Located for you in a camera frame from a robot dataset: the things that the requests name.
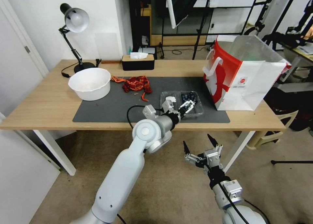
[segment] wooden table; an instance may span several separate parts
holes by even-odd
[[[68,87],[61,69],[75,60],[62,60],[44,80],[2,122],[0,129],[33,130],[70,175],[75,167],[47,130],[131,130],[126,122],[73,122],[81,99]],[[203,60],[156,60],[154,70],[123,71],[121,64],[101,64],[112,76],[200,77]],[[65,72],[73,74],[73,67]],[[285,127],[268,105],[262,101],[255,111],[228,111],[230,123],[179,123],[181,131],[242,131],[223,161],[229,169],[255,131],[281,131]]]

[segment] white plastic bowl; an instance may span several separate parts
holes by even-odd
[[[97,100],[110,91],[111,74],[106,69],[88,68],[75,73],[68,81],[69,87],[82,100]]]

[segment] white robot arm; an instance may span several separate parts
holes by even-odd
[[[165,113],[161,116],[156,115],[152,105],[145,106],[142,112],[147,119],[135,125],[133,142],[116,158],[96,194],[92,208],[70,224],[112,223],[144,166],[144,149],[154,153],[167,143],[172,137],[171,130],[193,106],[192,101],[186,101],[177,111],[172,101],[166,100],[162,104]]]
[[[191,164],[203,168],[204,173],[209,177],[215,201],[225,213],[223,224],[266,224],[260,214],[252,211],[249,207],[238,205],[243,201],[242,187],[237,180],[231,180],[223,171],[220,163],[223,145],[219,145],[209,134],[208,137],[214,148],[197,156],[190,153],[184,141],[185,159]]]
[[[96,194],[91,209],[70,224],[112,223],[141,173],[144,166],[144,150],[154,153],[167,143],[172,136],[171,130],[193,106],[192,101],[186,101],[177,111],[174,110],[172,101],[166,100],[162,104],[164,114],[161,116],[156,115],[156,110],[152,105],[145,106],[142,112],[147,119],[139,121],[133,128],[133,142],[116,158]],[[229,177],[225,176],[219,163],[221,146],[205,151],[198,156],[190,154],[185,142],[184,149],[186,160],[197,167],[204,168],[208,174],[216,202],[219,208],[225,212],[223,224],[245,223],[228,201],[228,199],[231,199],[233,203],[241,201],[242,188],[237,180],[230,181]],[[224,193],[219,185],[223,186],[228,194]],[[250,224],[265,224],[263,218],[250,208],[241,205],[236,207]]]

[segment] red and white bag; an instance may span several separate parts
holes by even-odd
[[[256,36],[219,35],[203,67],[217,110],[255,110],[291,65]]]

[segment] tissue box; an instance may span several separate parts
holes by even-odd
[[[144,59],[131,59],[130,55],[122,57],[123,70],[152,70],[154,69],[154,57],[151,54]]]

